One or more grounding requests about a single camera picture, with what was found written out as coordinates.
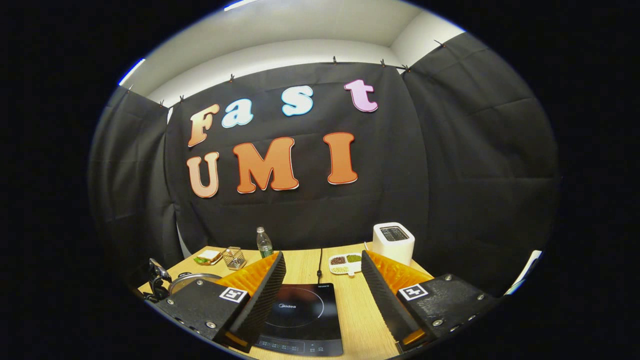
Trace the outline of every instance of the induction cooktop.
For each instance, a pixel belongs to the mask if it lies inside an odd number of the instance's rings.
[[[283,284],[254,346],[300,356],[342,355],[333,284]]]

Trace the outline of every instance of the orange letter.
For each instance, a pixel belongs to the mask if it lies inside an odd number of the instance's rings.
[[[331,152],[331,175],[327,178],[330,184],[349,184],[358,179],[351,169],[350,143],[355,139],[349,133],[333,133],[324,136],[323,140],[329,144]]]
[[[209,166],[209,185],[204,187],[202,180],[200,179],[200,157],[187,160],[187,167],[189,168],[189,178],[191,180],[191,189],[199,197],[208,198],[218,192],[218,167],[216,166],[216,160],[218,159],[217,152],[210,152],[204,156],[204,161]]]
[[[298,187],[298,180],[293,177],[291,167],[291,147],[295,141],[292,138],[277,138],[269,145],[267,156],[262,159],[252,143],[241,143],[234,147],[234,154],[238,157],[240,169],[239,193],[252,193],[255,185],[251,182],[251,175],[262,190],[267,189],[271,172],[274,190],[292,190]]]
[[[213,115],[217,114],[218,111],[220,111],[218,104],[213,104],[191,116],[191,139],[188,143],[189,147],[197,145],[207,138],[207,134],[202,132],[202,128],[204,127],[209,130],[211,122],[213,121]]]

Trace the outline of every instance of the power cord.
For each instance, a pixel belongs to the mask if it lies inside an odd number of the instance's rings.
[[[316,275],[318,275],[318,284],[320,283],[320,278],[322,277],[322,271],[320,271],[320,266],[322,266],[322,248],[320,248],[320,262],[318,262],[318,272],[316,273]]]

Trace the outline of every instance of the pink letter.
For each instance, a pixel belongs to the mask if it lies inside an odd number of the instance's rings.
[[[367,97],[367,92],[373,92],[373,86],[365,85],[362,80],[356,80],[344,85],[344,89],[351,91],[351,99],[358,110],[370,113],[378,108],[378,103],[369,102]]]

